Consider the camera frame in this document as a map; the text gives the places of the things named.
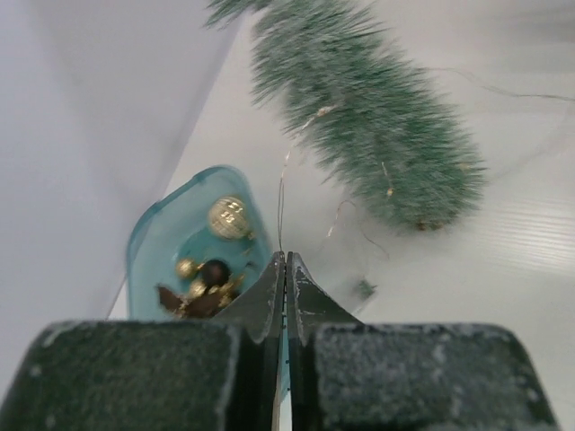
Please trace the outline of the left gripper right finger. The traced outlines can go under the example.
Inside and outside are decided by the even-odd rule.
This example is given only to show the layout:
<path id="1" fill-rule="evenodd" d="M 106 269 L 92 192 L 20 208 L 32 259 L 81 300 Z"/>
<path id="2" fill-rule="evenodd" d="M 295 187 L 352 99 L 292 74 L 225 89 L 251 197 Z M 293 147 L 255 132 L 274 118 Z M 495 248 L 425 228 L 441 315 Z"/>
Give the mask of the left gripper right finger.
<path id="1" fill-rule="evenodd" d="M 478 323 L 366 324 L 286 262 L 295 430 L 555 430 L 531 359 Z"/>

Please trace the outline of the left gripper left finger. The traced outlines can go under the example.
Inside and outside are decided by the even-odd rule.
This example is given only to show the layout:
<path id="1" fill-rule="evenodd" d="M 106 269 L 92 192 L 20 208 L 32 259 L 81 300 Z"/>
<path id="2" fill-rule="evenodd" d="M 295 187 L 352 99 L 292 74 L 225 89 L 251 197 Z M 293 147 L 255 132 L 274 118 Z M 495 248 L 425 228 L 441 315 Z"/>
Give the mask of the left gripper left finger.
<path id="1" fill-rule="evenodd" d="M 34 339 L 4 430 L 275 430 L 286 258 L 218 316 L 59 321 Z"/>

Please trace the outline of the small frosted christmas tree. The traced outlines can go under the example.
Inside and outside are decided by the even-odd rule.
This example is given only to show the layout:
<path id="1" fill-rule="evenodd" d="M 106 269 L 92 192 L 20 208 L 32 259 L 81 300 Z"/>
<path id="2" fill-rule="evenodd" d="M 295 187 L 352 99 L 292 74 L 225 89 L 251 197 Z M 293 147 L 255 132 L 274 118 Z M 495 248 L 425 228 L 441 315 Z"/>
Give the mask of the small frosted christmas tree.
<path id="1" fill-rule="evenodd" d="M 252 97 L 277 100 L 330 178 L 374 218 L 436 230 L 474 211 L 485 184 L 456 109 L 356 1 L 212 1 L 208 24 L 253 11 Z"/>

